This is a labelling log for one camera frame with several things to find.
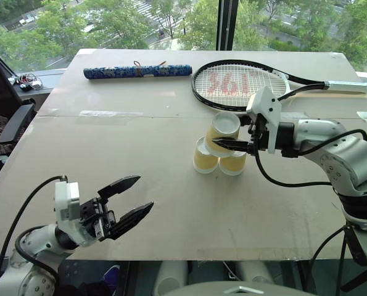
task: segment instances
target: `table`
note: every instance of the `table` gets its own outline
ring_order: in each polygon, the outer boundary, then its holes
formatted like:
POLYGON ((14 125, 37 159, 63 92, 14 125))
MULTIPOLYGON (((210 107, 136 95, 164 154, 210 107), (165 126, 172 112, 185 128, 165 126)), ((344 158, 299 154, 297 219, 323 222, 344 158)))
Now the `table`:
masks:
MULTIPOLYGON (((88 81, 82 73, 85 67, 133 60, 191 64, 195 71, 217 59, 256 60, 309 79, 358 81, 345 57, 335 53, 81 50, 0 173, 0 248, 25 197, 46 178, 68 175, 79 182, 85 202, 116 179, 141 175, 129 191, 110 199, 109 208, 119 216, 153 200, 148 216, 116 241, 78 248, 72 259, 309 258, 344 223, 330 187, 277 187, 262 177, 251 157, 238 177, 219 170, 200 175, 192 168, 195 143, 216 111, 195 100, 190 77, 88 81)), ((367 130, 356 114, 367 111, 363 95, 307 93, 286 101, 283 111, 285 117, 337 118, 348 130, 367 130)), ((244 128, 241 137, 248 138, 244 128)), ((261 158, 280 181, 326 179, 304 158, 279 153, 261 158)), ((48 186, 31 201, 14 237, 55 221, 53 195, 48 186)), ((333 240, 320 257, 338 258, 340 244, 341 237, 333 240)))

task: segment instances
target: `black cable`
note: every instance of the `black cable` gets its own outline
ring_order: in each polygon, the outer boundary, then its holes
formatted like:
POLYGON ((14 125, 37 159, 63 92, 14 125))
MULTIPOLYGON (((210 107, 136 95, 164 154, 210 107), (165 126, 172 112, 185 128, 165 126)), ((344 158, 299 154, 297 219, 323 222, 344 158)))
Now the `black cable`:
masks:
POLYGON ((336 296, 339 296, 341 293, 341 280, 342 280, 342 270, 344 268, 345 251, 346 251, 346 238, 344 236, 344 241, 342 242, 342 248, 341 248, 341 255, 339 257, 336 296))
POLYGON ((363 135, 363 140, 367 141, 367 133, 363 129, 353 129, 351 131, 346 131, 342 134, 339 134, 338 136, 335 136, 331 139, 325 140, 321 144, 316 145, 315 147, 312 147, 311 149, 308 149, 306 151, 301 151, 301 152, 299 152, 299 156, 303 156, 303 155, 307 155, 309 153, 312 153, 312 152, 314 152, 316 150, 319 150, 320 148, 324 147, 325 145, 328 145, 328 144, 330 144, 330 143, 332 143, 332 142, 334 142, 334 141, 336 141, 340 138, 346 137, 350 134, 356 134, 356 133, 361 133, 363 135))
POLYGON ((16 249, 17 253, 19 253, 20 256, 22 256, 24 259, 31 262, 35 266, 37 266, 39 268, 42 268, 42 269, 46 270, 48 273, 50 273, 52 275, 52 277, 54 277, 54 280, 56 281, 55 285, 58 286, 59 285, 59 274, 53 268, 51 268, 49 265, 46 265, 45 263, 43 263, 43 262, 37 260, 35 257, 31 256, 30 254, 27 254, 26 251, 24 251, 24 249, 20 245, 20 241, 23 239, 24 236, 26 236, 27 234, 31 233, 32 231, 34 231, 36 229, 43 228, 43 227, 44 226, 35 226, 35 227, 32 227, 32 228, 27 229, 26 231, 22 232, 16 238, 15 249, 16 249))
POLYGON ((303 91, 310 91, 312 89, 324 89, 324 83, 315 83, 315 84, 309 84, 302 86, 301 88, 297 88, 291 92, 288 92, 287 94, 284 94, 283 96, 280 96, 278 98, 278 101, 287 99, 288 97, 294 96, 295 94, 301 93, 303 91))
POLYGON ((330 182, 321 182, 321 181, 317 181, 317 182, 306 182, 306 183, 297 183, 297 184, 289 184, 289 183, 282 183, 279 182, 273 178, 271 178, 270 176, 268 176, 268 174, 266 173, 266 171, 263 168, 262 162, 260 161, 260 156, 258 154, 258 135, 254 135, 254 156, 256 159, 256 164, 258 166, 258 169, 260 170, 260 172, 262 173, 262 175, 271 183, 278 185, 278 186, 282 186, 282 187, 289 187, 289 188, 297 188, 297 187, 307 187, 307 186, 317 186, 317 185, 327 185, 327 186, 331 186, 330 182))
POLYGON ((19 219, 22 216, 25 208, 27 207, 28 203, 30 203, 30 200, 34 197, 34 195, 38 193, 39 190, 41 190, 46 184, 48 184, 48 183, 50 183, 54 180, 61 180, 61 181, 68 182, 68 178, 66 176, 55 176, 55 177, 51 177, 51 178, 45 180, 37 188, 35 188, 33 190, 33 192, 31 192, 31 194, 24 201, 24 203, 23 203, 22 207, 20 208, 19 212, 16 214, 16 217, 13 220, 12 225, 9 228, 9 231, 8 231, 6 237, 5 237, 4 245, 2 246, 2 249, 1 249, 1 253, 0 253, 0 273, 1 273, 2 263, 4 261, 4 257, 5 257, 5 254, 6 254, 6 250, 7 250, 8 245, 9 245, 9 241, 12 237, 13 231, 15 230, 15 227, 16 227, 17 223, 19 222, 19 219))
POLYGON ((324 240, 324 242, 321 243, 321 245, 318 247, 318 249, 316 250, 315 254, 313 254, 311 260, 309 261, 309 266, 308 266, 308 272, 307 272, 307 276, 306 276, 306 281, 305 281, 305 290, 308 289, 308 279, 312 276, 312 268, 313 265, 315 264, 315 260, 317 258, 317 256, 319 255, 320 251, 322 251, 322 249, 324 248, 324 246, 331 241, 331 239, 333 239, 335 236, 337 236, 340 232, 342 232, 345 229, 346 226, 341 227, 340 229, 338 229, 336 232, 332 233, 328 238, 326 238, 324 240))

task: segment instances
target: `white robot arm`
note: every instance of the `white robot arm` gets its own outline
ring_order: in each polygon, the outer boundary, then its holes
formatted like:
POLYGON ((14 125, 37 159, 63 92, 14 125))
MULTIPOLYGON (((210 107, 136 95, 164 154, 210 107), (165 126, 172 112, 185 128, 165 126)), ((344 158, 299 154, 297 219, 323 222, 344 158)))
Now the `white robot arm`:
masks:
POLYGON ((119 220, 106 204, 109 197, 129 189, 139 178, 120 179, 98 191, 98 198, 82 205, 78 183, 56 183, 57 224, 28 229, 17 238, 8 267, 0 278, 0 296, 52 296, 60 263, 78 246, 87 247, 107 238, 115 240, 136 226, 149 213, 152 202, 119 220))
POLYGON ((304 156, 319 165, 327 174, 342 202, 347 220, 345 237, 353 259, 367 266, 367 138, 360 129, 346 132, 334 120, 299 120, 281 122, 281 103, 272 91, 265 87, 254 94, 247 107, 247 114, 240 116, 241 125, 249 126, 251 140, 235 141, 220 138, 213 141, 230 149, 254 155, 263 175, 271 182, 286 187, 302 187, 302 184, 284 184, 269 177, 261 166, 259 150, 274 153, 281 150, 283 157, 304 156), (351 134, 360 132, 365 139, 351 134))

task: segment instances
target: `office chair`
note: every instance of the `office chair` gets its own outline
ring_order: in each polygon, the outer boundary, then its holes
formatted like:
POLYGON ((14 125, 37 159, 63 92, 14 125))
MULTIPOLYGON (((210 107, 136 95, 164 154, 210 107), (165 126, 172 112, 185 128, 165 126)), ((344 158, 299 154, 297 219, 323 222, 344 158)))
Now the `office chair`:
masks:
POLYGON ((9 120, 0 135, 0 144, 15 144, 23 127, 35 116, 33 100, 21 100, 10 85, 8 77, 12 75, 16 76, 0 59, 0 116, 9 120))

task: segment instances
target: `stacked paper cups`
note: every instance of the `stacked paper cups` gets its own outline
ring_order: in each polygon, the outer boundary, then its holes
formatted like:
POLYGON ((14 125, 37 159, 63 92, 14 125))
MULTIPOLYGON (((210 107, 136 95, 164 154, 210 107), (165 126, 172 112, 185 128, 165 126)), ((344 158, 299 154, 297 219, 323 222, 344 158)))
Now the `stacked paper cups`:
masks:
POLYGON ((240 125, 238 116, 233 113, 220 112, 215 115, 207 135, 197 141, 193 161, 196 171, 211 173, 218 163, 220 170, 230 176, 237 176, 244 171, 245 152, 231 151, 212 142, 216 138, 238 139, 240 125))

